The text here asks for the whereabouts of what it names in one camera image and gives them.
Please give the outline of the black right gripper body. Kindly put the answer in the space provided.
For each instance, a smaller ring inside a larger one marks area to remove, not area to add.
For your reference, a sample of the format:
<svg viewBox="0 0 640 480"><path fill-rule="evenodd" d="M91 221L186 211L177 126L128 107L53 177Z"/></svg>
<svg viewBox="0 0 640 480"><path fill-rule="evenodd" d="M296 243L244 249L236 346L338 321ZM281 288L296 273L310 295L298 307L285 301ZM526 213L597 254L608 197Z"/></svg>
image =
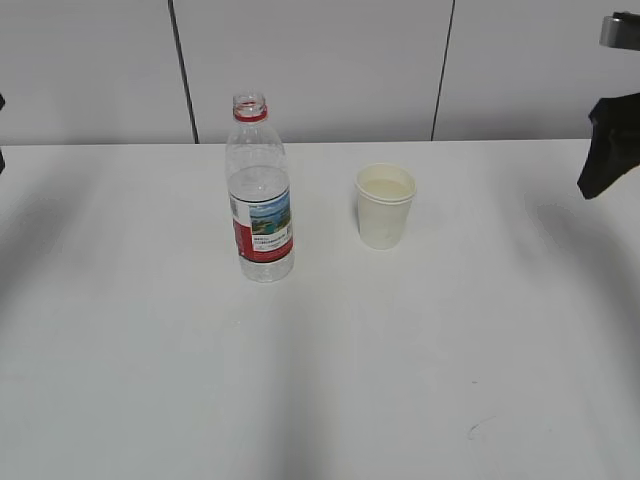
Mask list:
<svg viewBox="0 0 640 480"><path fill-rule="evenodd" d="M639 166L639 94L601 98L589 120L591 143L577 181L587 200Z"/></svg>

